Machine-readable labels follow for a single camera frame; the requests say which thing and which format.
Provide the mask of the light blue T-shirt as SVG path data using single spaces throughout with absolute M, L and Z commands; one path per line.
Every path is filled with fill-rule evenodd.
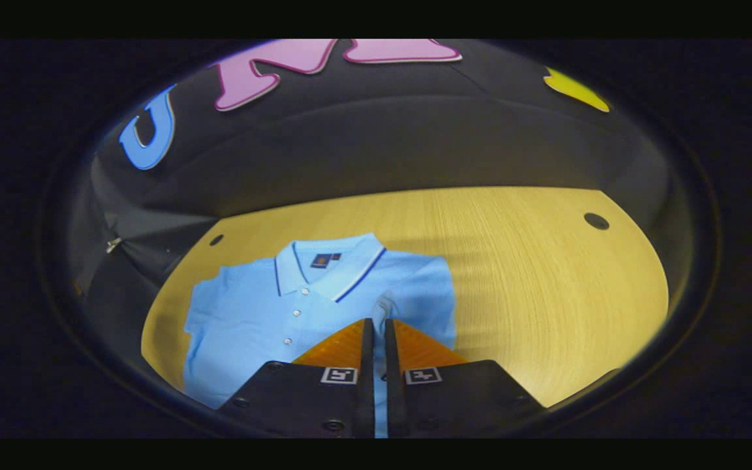
M 385 249 L 373 233 L 295 240 L 274 258 L 224 266 L 192 289 L 184 392 L 221 407 L 263 363 L 292 362 L 359 319 L 374 324 L 374 437 L 388 435 L 384 322 L 399 319 L 448 348 L 456 293 L 441 257 Z

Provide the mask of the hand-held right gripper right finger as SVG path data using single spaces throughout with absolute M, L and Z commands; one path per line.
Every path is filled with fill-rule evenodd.
M 521 437 L 546 417 L 495 361 L 463 359 L 399 319 L 384 334 L 389 437 Z

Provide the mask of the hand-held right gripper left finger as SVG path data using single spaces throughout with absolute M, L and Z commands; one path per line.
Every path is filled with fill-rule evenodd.
M 271 360 L 217 409 L 243 435 L 374 436 L 374 329 L 359 319 L 293 361 Z

